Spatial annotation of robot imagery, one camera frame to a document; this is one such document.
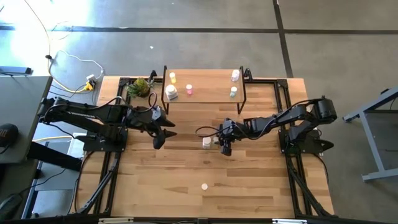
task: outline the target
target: potted plant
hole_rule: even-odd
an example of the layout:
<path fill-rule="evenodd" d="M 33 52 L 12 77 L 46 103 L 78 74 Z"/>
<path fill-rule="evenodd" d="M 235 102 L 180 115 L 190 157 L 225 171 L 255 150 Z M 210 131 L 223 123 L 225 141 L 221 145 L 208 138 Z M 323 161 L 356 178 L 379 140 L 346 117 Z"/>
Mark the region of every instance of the potted plant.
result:
<path fill-rule="evenodd" d="M 129 96 L 135 98 L 147 97 L 150 93 L 150 89 L 154 86 L 154 81 L 151 80 L 149 83 L 143 78 L 137 78 L 137 80 L 132 84 L 127 86 L 127 93 Z"/>

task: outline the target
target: wooden tabletop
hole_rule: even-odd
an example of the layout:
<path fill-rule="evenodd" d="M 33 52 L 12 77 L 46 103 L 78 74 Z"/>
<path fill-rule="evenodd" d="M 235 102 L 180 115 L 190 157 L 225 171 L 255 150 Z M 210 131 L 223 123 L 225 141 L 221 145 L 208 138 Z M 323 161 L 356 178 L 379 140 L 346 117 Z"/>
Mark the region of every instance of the wooden tabletop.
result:
<path fill-rule="evenodd" d="M 165 103 L 242 103 L 244 100 L 242 74 L 236 82 L 231 81 L 233 69 L 171 69 L 166 70 L 165 87 L 171 84 L 169 74 L 175 73 L 178 98 L 169 100 L 164 94 Z M 188 95 L 186 86 L 192 85 L 193 94 Z M 231 87 L 238 91 L 230 97 Z"/>
<path fill-rule="evenodd" d="M 99 105 L 116 96 L 119 78 L 104 77 Z M 307 99 L 302 79 L 288 79 L 288 84 L 292 103 Z M 161 86 L 154 91 L 160 94 Z M 178 134 L 168 138 L 160 150 L 153 149 L 148 134 L 129 130 L 111 215 L 294 217 L 285 158 L 279 152 L 276 129 L 257 141 L 244 139 L 233 143 L 230 157 L 222 155 L 217 148 L 202 149 L 201 138 L 194 134 L 200 126 L 218 127 L 226 117 L 242 122 L 243 118 L 265 117 L 277 112 L 272 85 L 247 84 L 246 91 L 248 99 L 240 115 L 236 113 L 236 105 L 176 104 L 170 107 L 168 119 L 176 127 L 167 129 Z M 147 99 L 135 98 L 131 103 L 147 106 Z M 95 152 L 87 160 L 78 188 L 79 207 L 97 188 L 103 156 L 103 152 Z M 310 154 L 302 157 L 309 189 L 323 207 L 333 213 L 322 163 Z M 202 184 L 207 184 L 208 189 L 202 190 Z M 104 192 L 103 206 L 108 188 Z M 298 194 L 304 210 L 302 194 Z"/>

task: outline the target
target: ping pong ball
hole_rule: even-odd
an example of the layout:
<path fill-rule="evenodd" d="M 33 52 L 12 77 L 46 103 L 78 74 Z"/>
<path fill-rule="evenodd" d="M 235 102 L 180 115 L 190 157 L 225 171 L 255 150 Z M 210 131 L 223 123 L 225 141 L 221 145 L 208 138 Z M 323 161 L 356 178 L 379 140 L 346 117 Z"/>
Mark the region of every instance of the ping pong ball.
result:
<path fill-rule="evenodd" d="M 202 188 L 203 190 L 207 190 L 208 186 L 207 186 L 207 184 L 202 184 L 202 185 L 201 185 L 201 188 Z"/>

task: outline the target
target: gray floor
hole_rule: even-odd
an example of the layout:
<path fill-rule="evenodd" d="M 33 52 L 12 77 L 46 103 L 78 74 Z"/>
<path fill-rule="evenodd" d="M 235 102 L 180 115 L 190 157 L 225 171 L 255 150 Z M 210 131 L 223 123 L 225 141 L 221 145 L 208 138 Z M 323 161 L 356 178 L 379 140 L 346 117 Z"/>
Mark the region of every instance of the gray floor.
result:
<path fill-rule="evenodd" d="M 32 5 L 38 1 L 31 0 Z M 0 12 L 6 23 L 36 24 L 31 30 L 0 31 L 0 64 L 25 65 L 45 75 L 45 37 L 28 8 L 12 12 L 12 3 Z M 390 0 L 279 0 L 286 29 L 398 29 L 398 1 Z M 271 0 L 120 0 L 49 1 L 37 8 L 48 27 L 201 27 L 275 29 Z M 286 77 L 278 34 L 94 33 L 73 32 L 63 40 L 54 34 L 52 52 L 63 49 L 81 58 L 97 60 L 106 75 L 147 75 L 163 65 L 175 68 L 230 68 L 244 65 L 255 77 Z M 304 78 L 310 98 L 326 95 L 339 117 L 377 98 L 398 84 L 398 35 L 286 35 L 293 75 Z M 85 77 L 99 75 L 98 67 L 59 52 L 52 73 L 70 88 Z M 73 100 L 91 102 L 91 95 Z M 68 131 L 77 128 L 64 124 Z M 376 165 L 359 121 L 338 120 L 322 126 L 324 139 L 335 143 L 325 153 L 330 192 L 337 215 L 345 218 L 397 222 L 398 177 L 365 184 L 361 174 Z M 36 138 L 57 136 L 57 130 L 39 126 Z M 397 167 L 389 161 L 388 166 Z M 44 195 L 41 200 L 55 196 Z M 58 215 L 38 206 L 36 212 Z"/>

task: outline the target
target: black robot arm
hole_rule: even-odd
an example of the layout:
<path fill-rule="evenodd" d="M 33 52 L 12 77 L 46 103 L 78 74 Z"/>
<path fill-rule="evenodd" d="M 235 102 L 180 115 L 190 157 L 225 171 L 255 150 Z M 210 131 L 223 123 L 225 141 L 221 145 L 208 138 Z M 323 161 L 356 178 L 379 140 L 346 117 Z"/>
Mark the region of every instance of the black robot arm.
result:
<path fill-rule="evenodd" d="M 161 107 L 134 108 L 130 105 L 110 104 L 118 98 L 122 99 L 116 97 L 102 106 L 75 103 L 59 97 L 44 98 L 38 112 L 39 121 L 45 124 L 64 121 L 87 130 L 87 136 L 76 138 L 86 143 L 85 149 L 94 147 L 98 151 L 123 151 L 128 128 L 147 132 L 154 138 L 155 149 L 160 149 L 167 137 L 176 135 L 161 128 L 175 126 L 167 120 Z"/>
<path fill-rule="evenodd" d="M 310 112 L 307 111 L 309 106 L 312 106 Z M 319 124 L 330 124 L 336 118 L 333 102 L 322 97 L 298 102 L 287 110 L 270 117 L 244 119 L 243 124 L 226 118 L 220 125 L 217 136 L 221 145 L 221 153 L 230 156 L 231 143 L 235 140 L 245 138 L 256 140 L 269 133 L 273 128 L 292 124 L 294 121 L 302 121 L 299 125 L 290 127 L 288 140 L 289 142 L 303 141 L 307 133 Z M 325 144 L 327 147 L 333 146 L 330 146 L 330 142 L 325 141 Z"/>

